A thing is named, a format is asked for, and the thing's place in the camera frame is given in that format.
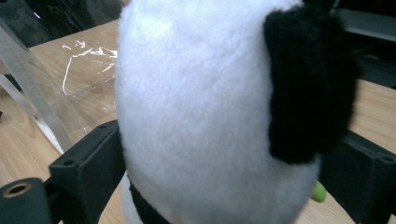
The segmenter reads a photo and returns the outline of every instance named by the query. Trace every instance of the wooden table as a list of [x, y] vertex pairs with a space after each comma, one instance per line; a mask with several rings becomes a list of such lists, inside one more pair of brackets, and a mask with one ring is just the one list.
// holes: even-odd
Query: wooden table
[[[113, 21], [30, 49], [90, 129], [116, 118], [114, 64], [109, 57], [117, 55], [112, 51], [117, 50], [116, 36], [117, 22]], [[105, 51], [102, 55], [87, 54], [100, 48]], [[92, 70], [98, 66], [102, 70]], [[396, 91], [361, 80], [355, 112], [350, 129], [396, 153]], [[330, 197], [322, 204], [310, 201], [297, 223], [353, 222]]]

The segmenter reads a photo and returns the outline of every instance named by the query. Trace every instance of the light wood tabletop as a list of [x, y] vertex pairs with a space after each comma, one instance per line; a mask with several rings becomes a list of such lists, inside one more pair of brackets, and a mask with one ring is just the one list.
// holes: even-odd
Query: light wood tabletop
[[[114, 59], [117, 22], [101, 25], [30, 49], [90, 128], [115, 119]], [[351, 130], [396, 152], [396, 91], [359, 82], [356, 117]], [[0, 185], [26, 176], [49, 176], [47, 167], [59, 155], [7, 95], [0, 91]], [[103, 223], [122, 223], [120, 193], [107, 207]], [[309, 201], [296, 223], [353, 223], [330, 196], [325, 203]]]

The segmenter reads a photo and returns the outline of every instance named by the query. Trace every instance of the transparent plastic wrapper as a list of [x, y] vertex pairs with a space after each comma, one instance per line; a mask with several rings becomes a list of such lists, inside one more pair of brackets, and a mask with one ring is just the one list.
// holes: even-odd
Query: transparent plastic wrapper
[[[90, 1], [82, 2], [88, 6]], [[102, 2], [112, 2], [115, 8], [125, 4], [119, 0]], [[40, 40], [30, 48], [10, 29], [9, 23], [0, 20], [0, 58], [6, 68], [2, 70], [8, 70], [15, 77], [22, 88], [21, 95], [33, 108], [28, 114], [35, 117], [61, 152], [96, 126], [116, 119], [114, 78], [118, 22], [107, 19], [109, 22], [100, 21], [103, 25], [50, 41], [46, 39], [45, 43]]]

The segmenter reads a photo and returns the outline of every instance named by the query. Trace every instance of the panda plush toy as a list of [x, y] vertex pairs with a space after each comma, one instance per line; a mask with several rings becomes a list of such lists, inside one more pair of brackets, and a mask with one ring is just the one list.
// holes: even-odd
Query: panda plush toy
[[118, 56], [134, 224], [293, 222], [359, 75], [342, 23], [299, 0], [133, 0]]

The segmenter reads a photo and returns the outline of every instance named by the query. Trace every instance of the stuffed animal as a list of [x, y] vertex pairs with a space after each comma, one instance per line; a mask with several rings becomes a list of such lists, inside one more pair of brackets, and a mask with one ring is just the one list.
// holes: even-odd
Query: stuffed animal
[[342, 23], [299, 0], [134, 0], [119, 34], [127, 222], [297, 218], [353, 110]]

